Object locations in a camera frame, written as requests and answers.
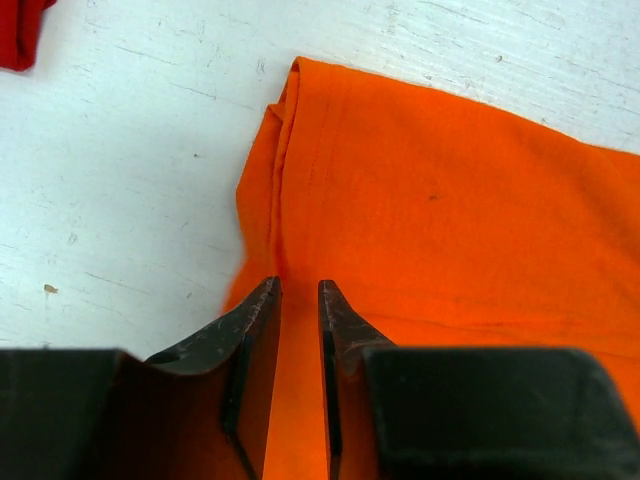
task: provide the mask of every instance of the white tabletop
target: white tabletop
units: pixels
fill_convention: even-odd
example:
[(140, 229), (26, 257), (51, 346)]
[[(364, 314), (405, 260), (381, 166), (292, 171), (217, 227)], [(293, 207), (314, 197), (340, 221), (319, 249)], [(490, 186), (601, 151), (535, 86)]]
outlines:
[(295, 56), (640, 153), (638, 25), (636, 0), (59, 0), (36, 67), (0, 71), (0, 348), (147, 356), (215, 318)]

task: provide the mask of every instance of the red fabric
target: red fabric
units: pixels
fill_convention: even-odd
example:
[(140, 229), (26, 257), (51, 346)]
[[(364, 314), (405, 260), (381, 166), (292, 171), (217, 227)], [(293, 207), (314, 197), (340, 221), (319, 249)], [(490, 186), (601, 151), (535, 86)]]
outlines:
[(56, 0), (0, 0), (0, 67), (21, 72), (36, 60), (42, 11)]

